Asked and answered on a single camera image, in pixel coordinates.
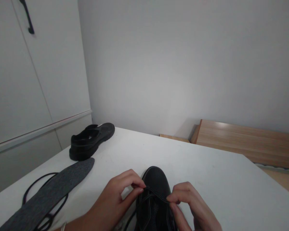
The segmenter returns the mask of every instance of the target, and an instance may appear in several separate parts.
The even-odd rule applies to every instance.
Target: wooden board
[[[178,140],[178,141],[183,141],[183,142],[189,143],[188,139],[183,139],[183,138],[176,137],[176,136],[169,136],[169,135],[160,134],[160,137],[164,137],[164,138],[168,138],[168,139],[172,139],[172,140]]]
[[[194,143],[245,155],[254,163],[289,168],[289,134],[201,120]]]

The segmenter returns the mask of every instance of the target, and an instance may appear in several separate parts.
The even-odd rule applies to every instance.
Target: shoe sole
[[[114,133],[115,133],[115,126],[113,126],[112,133],[100,139],[92,148],[88,149],[86,152],[78,152],[78,153],[70,152],[70,159],[75,160],[75,161],[84,161],[86,159],[89,159],[97,151],[97,149],[99,148],[99,145],[109,140],[113,136]]]

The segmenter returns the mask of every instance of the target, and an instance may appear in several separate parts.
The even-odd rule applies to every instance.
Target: shoelace
[[[42,187],[44,187],[44,185],[46,185],[53,177],[55,177],[58,173],[48,173],[44,176],[41,176],[39,179],[37,179],[36,181],[34,181],[30,187],[26,190],[25,194],[23,195],[23,198],[22,198],[22,205],[24,205],[26,202],[27,202],[27,195],[30,191],[30,189],[32,188],[32,186],[37,183],[40,179],[48,176],[48,175],[53,175],[52,177],[50,177],[43,185]],[[43,221],[41,221],[41,223],[34,229],[34,231],[47,231],[49,230],[49,228],[51,227],[52,225],[52,222],[54,221],[54,218],[55,216],[58,214],[58,212],[62,209],[62,207],[64,206],[65,202],[67,201],[67,198],[68,198],[68,194],[65,195],[64,197],[64,201],[63,203],[60,205],[60,207],[58,208],[58,210],[54,213],[54,214],[51,214],[51,213],[48,213],[46,214],[46,216],[44,217],[43,221],[47,218],[48,220],[43,224]]]
[[[139,210],[139,208],[141,207],[141,205],[142,205],[146,200],[148,200],[148,199],[151,198],[151,197],[157,197],[157,198],[160,199],[162,202],[164,202],[165,204],[167,204],[167,212],[166,212],[167,227],[168,227],[168,231],[172,231],[172,229],[171,229],[171,227],[170,227],[170,225],[169,225],[169,223],[170,223],[170,222],[169,222],[169,215],[171,214],[172,217],[173,217],[173,213],[172,213],[172,211],[171,211],[171,209],[170,209],[169,201],[167,201],[166,198],[165,198],[164,196],[162,196],[159,192],[157,192],[157,191],[155,191],[155,190],[153,190],[153,189],[151,189],[151,188],[149,188],[149,187],[144,188],[144,191],[150,191],[151,194],[145,196],[145,197],[142,199],[142,201],[137,205],[136,209],[134,210],[134,212],[132,213],[132,215],[129,217],[129,219],[128,219],[126,225],[125,225],[124,231],[127,230],[127,228],[128,228],[128,226],[129,226],[131,220],[133,219],[133,217],[135,216],[135,214],[137,213],[137,211]],[[149,216],[148,216],[149,219],[148,219],[147,222],[145,223],[144,227],[143,227],[143,228],[138,227],[141,231],[145,230],[145,229],[147,228],[149,222],[150,222],[150,217],[151,217],[151,206],[150,206],[150,203],[149,203],[149,213],[150,213]],[[178,228],[177,228],[176,223],[174,223],[174,225],[175,225],[175,227],[174,227],[175,229],[174,229],[174,230],[177,230]]]

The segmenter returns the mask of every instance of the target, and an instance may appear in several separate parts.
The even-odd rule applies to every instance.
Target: white wall
[[[289,133],[289,0],[79,0],[93,122]]]

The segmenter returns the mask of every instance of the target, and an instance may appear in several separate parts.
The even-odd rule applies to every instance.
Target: black shoe
[[[152,166],[142,177],[146,188],[136,201],[136,210],[128,220],[127,229],[132,217],[137,213],[135,231],[177,231],[173,213],[166,197],[171,193],[167,178],[159,168]]]
[[[99,145],[109,140],[114,133],[115,126],[112,123],[87,126],[81,133],[71,137],[70,158],[76,161],[89,159]]]

